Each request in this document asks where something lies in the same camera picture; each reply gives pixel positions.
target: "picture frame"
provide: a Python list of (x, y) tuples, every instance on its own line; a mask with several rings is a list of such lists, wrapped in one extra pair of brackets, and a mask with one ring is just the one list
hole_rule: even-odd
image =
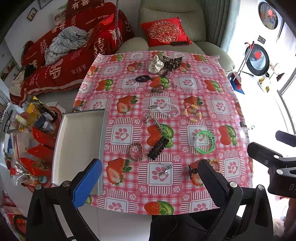
[(27, 19), (32, 22), (33, 18), (35, 17), (36, 13), (38, 12), (38, 10), (34, 7), (32, 7), (32, 9), (30, 10)]
[(40, 10), (42, 8), (44, 8), (48, 3), (50, 3), (52, 0), (38, 0), (38, 4), (39, 4), (39, 7), (40, 7)]

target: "floor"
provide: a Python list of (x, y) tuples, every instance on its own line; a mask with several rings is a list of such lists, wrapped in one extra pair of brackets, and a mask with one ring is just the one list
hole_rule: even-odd
[[(264, 93), (261, 90), (257, 84), (258, 77), (253, 78), (247, 74), (242, 74), (241, 77), (245, 95), (237, 92), (236, 95), (247, 126), (255, 126), (252, 131), (249, 131), (250, 140), (277, 151), (283, 154), (283, 156), (296, 156), (295, 149), (275, 139), (276, 131), (282, 130), (287, 132), (287, 127), (273, 94)], [(69, 110), (72, 108), (77, 91), (78, 89), (61, 93), (46, 93), (39, 95), (38, 98), (44, 103), (58, 101), (59, 105)], [(10, 194), (18, 208), (27, 216), (32, 194), (28, 189), (13, 184), (5, 167), (3, 153), (0, 153), (0, 155), (0, 187), (2, 186)], [(265, 166), (254, 161), (253, 187), (259, 184), (267, 188), (269, 185), (269, 175)], [(284, 213), (287, 199), (279, 201), (279, 198), (272, 194), (268, 194), (268, 197), (273, 218), (279, 219)], [(238, 215), (242, 215), (243, 209), (244, 207), (240, 208)], [(65, 233), (68, 237), (71, 236), (72, 233), (59, 206), (56, 206), (56, 210)], [(120, 239), (121, 241), (148, 240), (149, 238), (151, 222), (151, 216), (149, 215), (117, 213), (90, 205), (80, 207), (79, 211), (101, 241), (115, 239)]]

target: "crumpled blanket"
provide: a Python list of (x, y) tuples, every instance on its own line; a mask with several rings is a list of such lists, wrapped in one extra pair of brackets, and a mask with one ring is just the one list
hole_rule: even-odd
[(75, 26), (63, 29), (45, 51), (45, 65), (53, 64), (70, 51), (83, 47), (87, 40), (87, 32), (82, 29)]

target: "table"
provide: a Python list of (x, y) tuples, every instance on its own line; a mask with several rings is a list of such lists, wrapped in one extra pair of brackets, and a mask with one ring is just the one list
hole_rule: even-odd
[[(135, 81), (143, 74), (159, 76), (147, 71), (155, 54), (183, 57), (184, 64), (168, 77), (169, 88), (163, 93), (152, 93), (150, 80)], [(244, 120), (240, 105), (218, 58), (174, 51), (136, 51), (96, 57), (74, 102), (76, 106), (83, 106), (83, 110), (104, 108), (109, 114), (102, 160), (104, 192), (91, 197), (92, 205), (138, 214), (184, 214), (215, 208), (206, 188), (195, 186), (189, 178), (188, 165), (201, 158), (216, 159), (228, 181), (251, 187), (252, 161), (247, 155), (247, 128), (240, 126), (240, 121)], [(194, 123), (183, 111), (196, 97), (203, 102), (199, 106), (202, 119)], [(153, 131), (148, 133), (148, 127), (155, 125), (154, 120), (145, 123), (153, 104), (159, 104), (163, 112), (177, 113), (171, 104), (181, 111), (177, 117), (168, 118), (154, 109), (172, 141), (172, 146), (165, 148), (155, 161), (147, 157), (152, 148), (149, 144), (153, 143), (147, 140), (150, 136), (150, 140), (160, 137), (155, 137)], [(207, 130), (216, 138), (216, 148), (209, 154), (202, 155), (194, 148), (194, 138), (200, 130)], [(124, 173), (122, 182), (114, 185), (107, 177), (108, 161), (130, 159), (128, 148), (133, 142), (142, 144), (145, 157), (142, 161), (131, 162), (130, 172)], [(208, 138), (200, 136), (199, 145), (207, 150)], [(134, 147), (132, 153), (139, 153), (139, 148)], [(173, 164), (168, 175), (163, 175), (160, 163)]]

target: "green bangle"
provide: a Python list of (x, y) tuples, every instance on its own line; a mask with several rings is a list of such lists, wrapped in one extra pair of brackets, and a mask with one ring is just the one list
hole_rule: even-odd
[[(198, 147), (198, 140), (197, 140), (197, 138), (198, 138), (198, 136), (201, 135), (201, 134), (207, 135), (207, 136), (208, 136), (209, 138), (211, 138), (211, 140), (212, 140), (213, 145), (212, 145), (211, 149), (208, 150), (208, 151), (203, 151), (203, 150), (201, 150), (201, 149)], [(200, 132), (197, 133), (196, 136), (195, 136), (194, 146), (195, 146), (195, 149), (196, 149), (198, 152), (200, 152), (201, 154), (208, 154), (208, 153), (211, 153), (211, 152), (215, 149), (215, 146), (216, 146), (216, 139), (215, 139), (215, 137), (213, 136), (212, 133), (210, 133), (210, 132), (208, 132), (208, 131), (200, 131)]]

